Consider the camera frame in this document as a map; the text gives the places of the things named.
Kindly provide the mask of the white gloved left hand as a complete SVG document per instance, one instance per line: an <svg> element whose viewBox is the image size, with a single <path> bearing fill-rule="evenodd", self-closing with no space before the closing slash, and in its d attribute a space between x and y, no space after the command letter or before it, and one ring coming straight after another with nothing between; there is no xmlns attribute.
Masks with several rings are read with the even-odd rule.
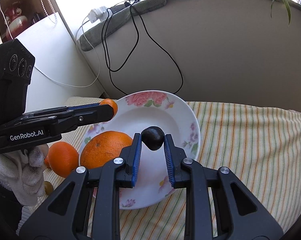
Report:
<svg viewBox="0 0 301 240"><path fill-rule="evenodd" d="M44 144L0 154L0 185L14 193L23 206L35 206L45 194L43 172L48 149Z"/></svg>

